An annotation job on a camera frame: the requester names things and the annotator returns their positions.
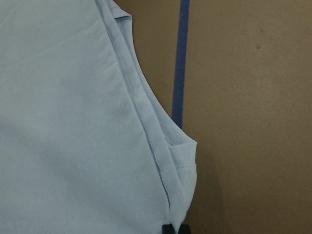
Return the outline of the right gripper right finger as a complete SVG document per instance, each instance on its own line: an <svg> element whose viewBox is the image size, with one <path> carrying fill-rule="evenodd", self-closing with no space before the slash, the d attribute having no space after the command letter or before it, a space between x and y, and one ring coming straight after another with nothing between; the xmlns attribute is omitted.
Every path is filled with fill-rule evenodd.
<svg viewBox="0 0 312 234"><path fill-rule="evenodd" d="M191 234L191 228L187 224L182 224L179 228L178 234Z"/></svg>

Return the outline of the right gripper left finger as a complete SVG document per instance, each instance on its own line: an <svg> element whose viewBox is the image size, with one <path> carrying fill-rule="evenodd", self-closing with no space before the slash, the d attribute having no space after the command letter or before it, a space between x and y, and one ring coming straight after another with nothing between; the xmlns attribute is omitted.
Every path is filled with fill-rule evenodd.
<svg viewBox="0 0 312 234"><path fill-rule="evenodd" d="M172 224L162 225L162 234L175 234L175 229Z"/></svg>

